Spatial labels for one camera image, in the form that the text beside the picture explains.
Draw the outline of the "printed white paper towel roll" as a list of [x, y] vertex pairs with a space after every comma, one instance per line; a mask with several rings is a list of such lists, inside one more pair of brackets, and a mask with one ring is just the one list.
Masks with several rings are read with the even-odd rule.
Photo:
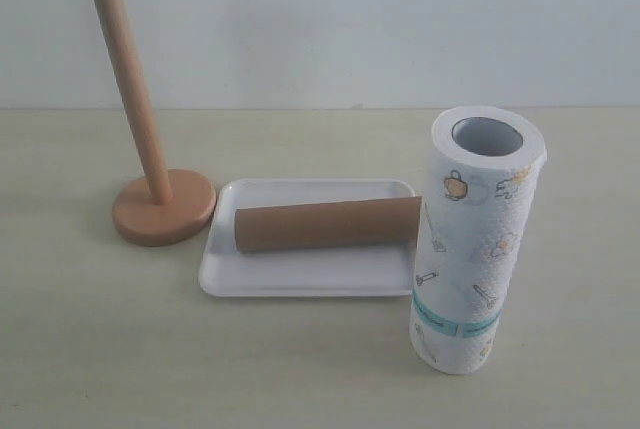
[[505, 109], [454, 107], [432, 124], [409, 334], [434, 369], [488, 359], [546, 159], [541, 132]]

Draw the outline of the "white rectangular plastic tray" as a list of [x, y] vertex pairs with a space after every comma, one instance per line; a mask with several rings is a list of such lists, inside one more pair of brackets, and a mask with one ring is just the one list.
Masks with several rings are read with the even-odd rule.
[[236, 248], [239, 209], [410, 197], [397, 179], [233, 181], [218, 194], [198, 280], [216, 297], [394, 297], [412, 289], [415, 248], [409, 243], [243, 254]]

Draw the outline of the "brown cardboard tube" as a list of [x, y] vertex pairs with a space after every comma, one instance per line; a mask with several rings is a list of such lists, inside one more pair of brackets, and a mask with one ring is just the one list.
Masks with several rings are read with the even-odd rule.
[[402, 243], [417, 236], [419, 196], [238, 209], [244, 253]]

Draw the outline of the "wooden paper towel holder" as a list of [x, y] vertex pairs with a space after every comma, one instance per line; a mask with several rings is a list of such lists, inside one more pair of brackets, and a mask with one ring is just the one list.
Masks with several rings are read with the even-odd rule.
[[116, 196], [112, 222], [123, 239], [136, 245], [179, 243], [210, 220], [214, 185], [197, 171], [167, 166], [124, 0], [93, 2], [144, 173]]

